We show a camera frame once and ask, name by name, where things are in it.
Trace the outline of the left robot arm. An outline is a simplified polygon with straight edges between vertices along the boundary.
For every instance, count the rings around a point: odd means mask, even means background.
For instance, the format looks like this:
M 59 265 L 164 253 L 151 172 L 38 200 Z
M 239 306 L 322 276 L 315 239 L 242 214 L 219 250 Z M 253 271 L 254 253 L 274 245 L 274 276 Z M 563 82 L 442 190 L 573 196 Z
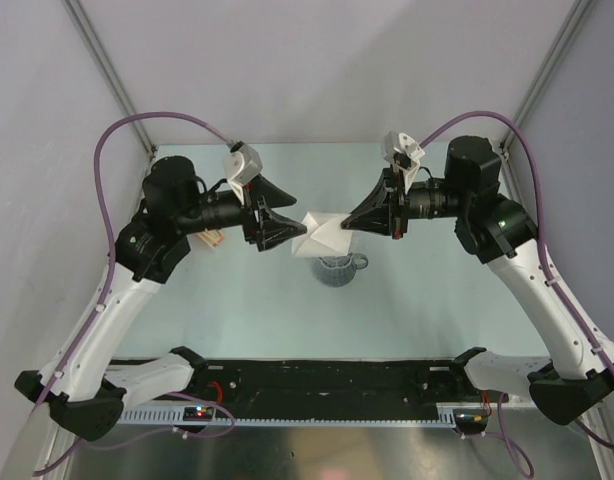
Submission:
M 296 198 L 260 174 L 245 183 L 241 196 L 202 192 L 200 184 L 186 157 L 155 163 L 143 180 L 139 211 L 115 241 L 90 312 L 52 361 L 15 381 L 23 396 L 47 405 L 50 418 L 82 440 L 101 439 L 125 411 L 143 403 L 177 392 L 196 399 L 207 391 L 207 362 L 188 347 L 107 370 L 135 318 L 190 253 L 190 235 L 239 226 L 248 243 L 267 251 L 306 231 L 276 212 Z

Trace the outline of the glass coffee server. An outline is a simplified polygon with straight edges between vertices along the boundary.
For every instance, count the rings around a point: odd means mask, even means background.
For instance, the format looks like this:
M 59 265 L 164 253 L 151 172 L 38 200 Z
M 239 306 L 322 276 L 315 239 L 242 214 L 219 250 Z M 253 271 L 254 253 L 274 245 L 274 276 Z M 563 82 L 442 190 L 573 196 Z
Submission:
M 369 264 L 368 257 L 362 253 L 345 256 L 318 257 L 312 261 L 311 271 L 321 284 L 339 288 L 351 283 L 359 270 Z

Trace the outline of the aluminium frame post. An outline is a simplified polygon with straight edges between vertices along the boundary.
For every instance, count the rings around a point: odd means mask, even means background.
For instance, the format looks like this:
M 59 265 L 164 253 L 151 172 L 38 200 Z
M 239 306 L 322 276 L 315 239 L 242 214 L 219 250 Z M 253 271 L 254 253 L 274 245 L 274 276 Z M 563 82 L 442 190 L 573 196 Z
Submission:
M 597 4 L 593 0 L 573 3 L 512 117 L 519 129 L 531 118 Z
M 129 92 L 121 80 L 112 58 L 83 3 L 79 0 L 61 0 L 60 3 L 69 16 L 121 113 L 124 116 L 137 114 L 138 110 L 130 98 Z

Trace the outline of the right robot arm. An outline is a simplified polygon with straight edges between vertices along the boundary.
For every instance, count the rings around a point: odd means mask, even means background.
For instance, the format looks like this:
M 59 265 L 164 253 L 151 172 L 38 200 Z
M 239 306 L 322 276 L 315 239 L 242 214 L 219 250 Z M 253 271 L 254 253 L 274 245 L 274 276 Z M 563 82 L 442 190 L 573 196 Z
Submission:
M 412 220 L 455 219 L 463 249 L 509 289 L 545 344 L 545 357 L 498 355 L 474 347 L 455 358 L 451 393 L 463 401 L 483 390 L 530 399 L 566 426 L 614 391 L 614 342 L 579 309 L 577 321 L 560 294 L 566 283 L 539 252 L 538 227 L 524 207 L 500 193 L 500 156 L 491 142 L 460 136 L 447 148 L 444 175 L 418 181 L 422 149 L 389 133 L 371 193 L 342 221 L 344 230 L 401 238 Z

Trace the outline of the right aluminium frame post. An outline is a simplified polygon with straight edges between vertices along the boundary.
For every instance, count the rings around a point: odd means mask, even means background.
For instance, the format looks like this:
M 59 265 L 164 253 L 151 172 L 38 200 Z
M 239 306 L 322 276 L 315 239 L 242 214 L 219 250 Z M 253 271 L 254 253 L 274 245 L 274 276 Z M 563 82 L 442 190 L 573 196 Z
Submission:
M 512 117 L 519 129 L 531 118 L 597 4 L 593 0 L 573 3 Z

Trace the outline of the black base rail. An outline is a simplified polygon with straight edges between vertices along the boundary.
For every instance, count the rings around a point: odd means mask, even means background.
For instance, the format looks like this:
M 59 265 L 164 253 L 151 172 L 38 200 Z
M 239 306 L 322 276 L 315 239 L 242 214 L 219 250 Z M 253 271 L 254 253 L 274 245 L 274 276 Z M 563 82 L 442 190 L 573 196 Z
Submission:
M 184 391 L 218 400 L 236 419 L 280 420 L 430 420 L 440 404 L 499 397 L 451 359 L 213 359 Z

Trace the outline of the white paper coffee filter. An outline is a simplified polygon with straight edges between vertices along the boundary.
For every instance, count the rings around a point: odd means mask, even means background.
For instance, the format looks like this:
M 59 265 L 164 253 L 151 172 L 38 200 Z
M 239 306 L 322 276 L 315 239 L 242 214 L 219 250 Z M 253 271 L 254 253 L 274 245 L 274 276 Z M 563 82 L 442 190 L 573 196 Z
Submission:
M 353 232 L 341 227 L 348 217 L 342 213 L 307 212 L 302 220 L 307 232 L 292 240 L 292 255 L 297 258 L 348 255 Z

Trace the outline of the left aluminium frame post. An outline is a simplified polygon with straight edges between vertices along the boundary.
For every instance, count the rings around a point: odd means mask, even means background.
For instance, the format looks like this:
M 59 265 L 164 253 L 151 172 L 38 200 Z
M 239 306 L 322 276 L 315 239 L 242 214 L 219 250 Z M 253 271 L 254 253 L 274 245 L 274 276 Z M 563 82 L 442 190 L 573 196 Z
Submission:
M 121 80 L 112 58 L 83 3 L 79 0 L 61 0 L 60 3 L 69 16 L 121 113 L 124 116 L 137 114 L 138 110 L 130 98 L 129 92 Z

